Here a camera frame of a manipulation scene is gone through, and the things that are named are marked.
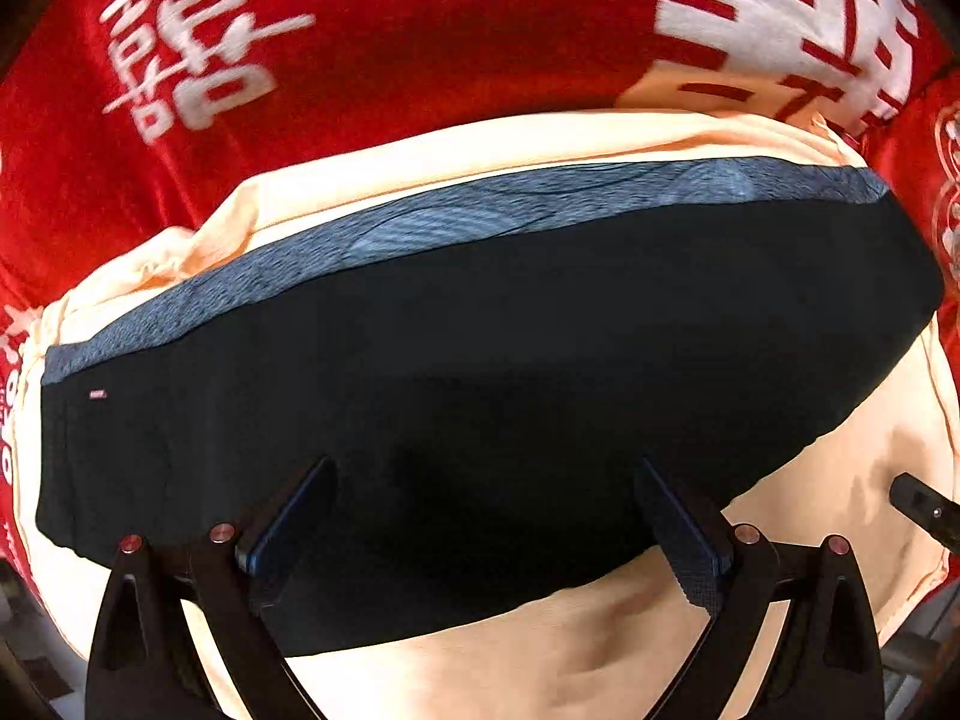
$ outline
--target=bolt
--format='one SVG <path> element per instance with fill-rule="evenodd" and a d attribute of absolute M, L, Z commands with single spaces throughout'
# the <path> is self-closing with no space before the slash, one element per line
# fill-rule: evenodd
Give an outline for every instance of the bolt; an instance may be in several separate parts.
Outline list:
<path fill-rule="evenodd" d="M 233 538 L 234 533 L 236 533 L 236 528 L 229 522 L 223 522 L 220 525 L 215 525 L 210 531 L 210 541 L 213 541 L 214 544 L 226 544 Z"/>
<path fill-rule="evenodd" d="M 133 555 L 143 546 L 143 539 L 140 536 L 124 536 L 120 542 L 120 551 L 124 555 Z"/>
<path fill-rule="evenodd" d="M 742 544 L 755 544 L 760 541 L 760 531 L 752 525 L 737 525 L 733 536 Z"/>
<path fill-rule="evenodd" d="M 847 552 L 850 552 L 850 542 L 843 536 L 831 536 L 827 540 L 827 546 L 834 555 L 846 555 Z"/>

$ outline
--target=gray fabric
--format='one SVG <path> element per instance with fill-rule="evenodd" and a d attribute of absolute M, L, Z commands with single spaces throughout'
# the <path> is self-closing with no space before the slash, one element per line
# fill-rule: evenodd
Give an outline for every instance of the gray fabric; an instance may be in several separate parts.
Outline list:
<path fill-rule="evenodd" d="M 169 343 L 219 314 L 307 279 L 392 257 L 644 208 L 811 199 L 860 204 L 886 191 L 871 170 L 772 157 L 546 167 L 479 178 L 338 218 L 188 279 L 89 341 L 51 347 L 43 384 Z"/>

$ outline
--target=folded beige garment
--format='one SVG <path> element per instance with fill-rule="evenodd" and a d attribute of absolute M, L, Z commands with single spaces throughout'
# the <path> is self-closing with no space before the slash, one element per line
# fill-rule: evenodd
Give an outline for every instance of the folded beige garment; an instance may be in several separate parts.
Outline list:
<path fill-rule="evenodd" d="M 252 178 L 197 233 L 171 229 L 104 265 L 34 323 L 13 406 L 18 527 L 32 574 L 59 630 L 89 651 L 107 570 L 37 531 L 40 377 L 53 343 L 84 341 L 185 278 L 330 218 L 480 175 L 577 162 L 766 155 L 863 166 L 817 125 L 805 133 L 743 115 L 613 111 L 500 119 L 388 143 Z M 840 427 L 728 507 L 770 538 L 853 543 L 881 638 L 946 574 L 944 550 L 886 500 L 910 471 L 953 496 L 952 437 L 960 418 L 935 320 L 895 370 Z M 246 717 L 193 608 L 191 630 L 224 710 Z M 744 712 L 769 661 L 782 610 L 728 707 Z M 414 640 L 291 659 L 331 720 L 360 718 L 635 718 L 650 709 L 704 626 L 659 550 L 588 586 L 496 618 Z"/>

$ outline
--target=black fabric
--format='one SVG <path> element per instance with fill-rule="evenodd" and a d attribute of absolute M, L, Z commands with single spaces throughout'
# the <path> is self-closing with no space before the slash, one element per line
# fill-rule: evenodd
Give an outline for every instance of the black fabric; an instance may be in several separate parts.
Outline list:
<path fill-rule="evenodd" d="M 108 565 L 125 533 L 195 538 L 328 454 L 333 517 L 265 615 L 282 651 L 432 632 L 650 546 L 640 452 L 726 505 L 842 422 L 941 293 L 891 196 L 656 208 L 325 275 L 45 386 L 37 524 Z"/>

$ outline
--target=gray patterned fabric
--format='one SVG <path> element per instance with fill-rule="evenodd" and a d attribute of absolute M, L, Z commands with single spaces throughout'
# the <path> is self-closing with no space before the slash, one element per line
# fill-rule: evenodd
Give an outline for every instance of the gray patterned fabric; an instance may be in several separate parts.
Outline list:
<path fill-rule="evenodd" d="M 556 229 L 644 208 L 803 200 L 874 203 L 871 170 L 772 157 L 545 167 L 424 191 L 304 230 L 195 276 L 84 343 L 47 352 L 43 384 L 160 346 L 317 276 L 439 247 Z"/>

